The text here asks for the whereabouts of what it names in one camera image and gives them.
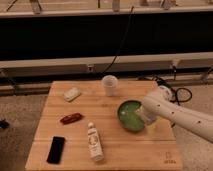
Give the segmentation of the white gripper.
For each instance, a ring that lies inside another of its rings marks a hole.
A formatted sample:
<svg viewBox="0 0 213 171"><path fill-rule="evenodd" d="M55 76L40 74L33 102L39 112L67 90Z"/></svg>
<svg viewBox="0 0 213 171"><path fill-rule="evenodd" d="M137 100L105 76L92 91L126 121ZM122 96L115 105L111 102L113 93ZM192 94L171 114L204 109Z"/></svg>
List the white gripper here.
<svg viewBox="0 0 213 171"><path fill-rule="evenodd" d="M143 105L136 109L135 113L146 125L151 125L157 120L157 116L150 113Z"/></svg>

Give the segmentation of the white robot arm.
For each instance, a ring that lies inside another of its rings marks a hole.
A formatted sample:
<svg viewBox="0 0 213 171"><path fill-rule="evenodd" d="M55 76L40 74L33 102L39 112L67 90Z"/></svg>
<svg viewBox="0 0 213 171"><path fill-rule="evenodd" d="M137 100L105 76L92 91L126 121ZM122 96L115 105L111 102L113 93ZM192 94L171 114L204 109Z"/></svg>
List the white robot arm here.
<svg viewBox="0 0 213 171"><path fill-rule="evenodd" d="M158 86L141 99L141 107L136 114L147 125L161 116L197 136L213 143L213 116L187 109L171 102L172 91L166 86Z"/></svg>

